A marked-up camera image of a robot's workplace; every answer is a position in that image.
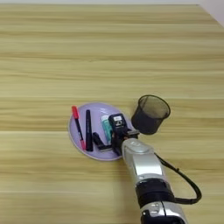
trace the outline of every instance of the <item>marker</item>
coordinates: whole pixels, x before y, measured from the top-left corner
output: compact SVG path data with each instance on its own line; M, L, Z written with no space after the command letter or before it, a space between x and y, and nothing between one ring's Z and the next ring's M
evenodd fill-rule
M86 150L93 151L93 136L90 110L86 111Z
M80 144L81 144L81 148L83 150L86 149L82 134L81 134L81 126L80 126L80 122L79 122L79 113L78 113L78 109L75 106L72 106L72 111L73 111L73 118L75 120L76 123L76 127L79 133L79 137L80 137Z

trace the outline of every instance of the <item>purple plate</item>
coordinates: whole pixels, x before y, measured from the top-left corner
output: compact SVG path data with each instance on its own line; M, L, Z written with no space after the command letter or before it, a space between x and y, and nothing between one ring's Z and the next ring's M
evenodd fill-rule
M118 114L118 113L121 113L121 111L113 106L110 106L108 104L101 103L101 102L92 102L92 103L87 103L83 106L80 106L78 108L79 115L80 115L79 121L80 121L81 133L83 135L84 141L86 140L86 110L87 109L90 109L91 111L91 122L92 122L93 133L97 132L101 140L105 144L107 144L106 137L102 128L101 117L105 115L110 116L113 114ZM130 120L127 119L126 116L125 116L125 120L128 124L128 127L130 129L133 129ZM78 131L77 131L75 121L72 115L70 117L70 121L68 124L68 132L76 148L90 158L94 158L94 159L98 159L102 161L113 161L122 157L122 156L118 157L112 150L100 152L95 146L95 144L94 144L94 151L83 150L81 148L81 142L80 142Z

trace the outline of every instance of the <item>table surface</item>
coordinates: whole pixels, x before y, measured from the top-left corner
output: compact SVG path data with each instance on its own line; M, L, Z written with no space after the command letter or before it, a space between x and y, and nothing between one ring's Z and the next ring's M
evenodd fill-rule
M145 94L171 117L140 138L203 192L189 223L223 223L224 29L199 6L1 5L0 75L1 224L140 223L123 161L79 153L67 123L86 102L131 116Z

